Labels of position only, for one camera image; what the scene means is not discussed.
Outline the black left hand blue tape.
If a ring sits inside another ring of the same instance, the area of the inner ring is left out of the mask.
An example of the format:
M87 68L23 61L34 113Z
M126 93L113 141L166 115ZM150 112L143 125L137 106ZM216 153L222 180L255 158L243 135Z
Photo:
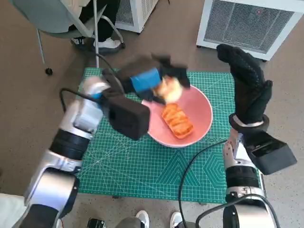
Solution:
M185 64L173 64L170 55L152 54L138 56L118 71L105 68L102 75L117 92L135 93L143 100L165 105L179 99L170 94L190 89L187 70Z

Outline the black gloved right hand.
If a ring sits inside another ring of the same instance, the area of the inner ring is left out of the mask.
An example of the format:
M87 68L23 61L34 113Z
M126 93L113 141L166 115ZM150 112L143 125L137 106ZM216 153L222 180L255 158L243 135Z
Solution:
M220 44L219 60L229 64L235 84L235 114L244 124L263 121L264 111L272 97L271 80L265 80L257 60L238 47Z

